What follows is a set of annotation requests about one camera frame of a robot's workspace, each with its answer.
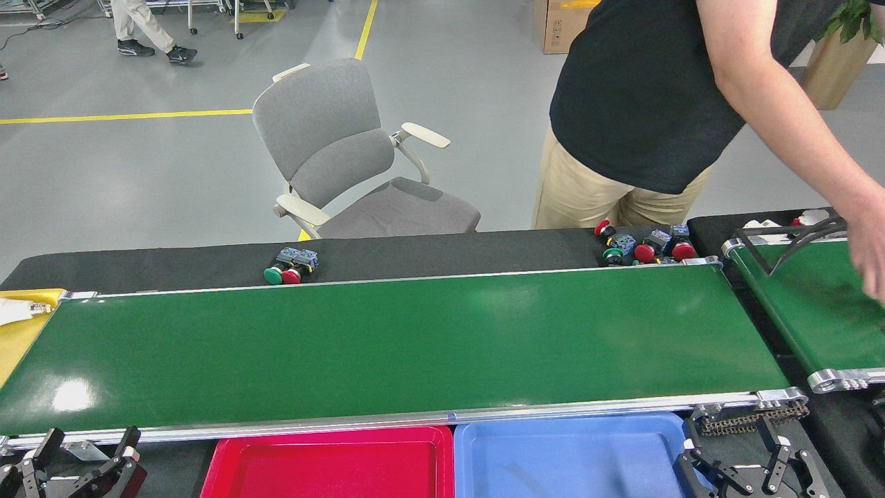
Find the person's left hand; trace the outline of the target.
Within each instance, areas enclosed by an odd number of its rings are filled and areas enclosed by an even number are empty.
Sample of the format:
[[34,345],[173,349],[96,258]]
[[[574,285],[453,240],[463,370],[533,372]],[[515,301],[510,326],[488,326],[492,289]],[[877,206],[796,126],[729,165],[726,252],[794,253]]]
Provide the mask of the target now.
[[884,303],[883,195],[855,199],[841,211],[847,223],[850,259],[862,280],[863,292]]

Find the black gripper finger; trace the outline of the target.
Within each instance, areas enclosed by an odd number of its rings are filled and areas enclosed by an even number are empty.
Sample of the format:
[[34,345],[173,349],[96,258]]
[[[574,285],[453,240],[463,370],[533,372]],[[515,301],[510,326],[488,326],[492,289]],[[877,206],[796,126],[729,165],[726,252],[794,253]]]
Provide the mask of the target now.
[[724,461],[696,447],[690,438],[682,449],[674,461],[674,473],[685,497],[727,497],[727,491],[737,496],[732,469]]
[[136,497],[147,472],[136,450],[141,432],[135,426],[124,430],[113,456],[107,456],[91,441],[70,443],[69,452],[80,461],[97,463],[71,485],[72,497]]
[[[830,492],[821,476],[819,467],[807,450],[793,450],[790,441],[775,432],[768,417],[756,420],[756,431],[761,435],[765,447],[771,454],[764,469],[765,478],[761,484],[764,495],[774,497],[829,497]],[[799,479],[799,489],[783,485],[787,468],[791,468]]]
[[54,427],[19,463],[3,465],[1,497],[50,497],[47,467],[61,450],[63,439],[64,432]]

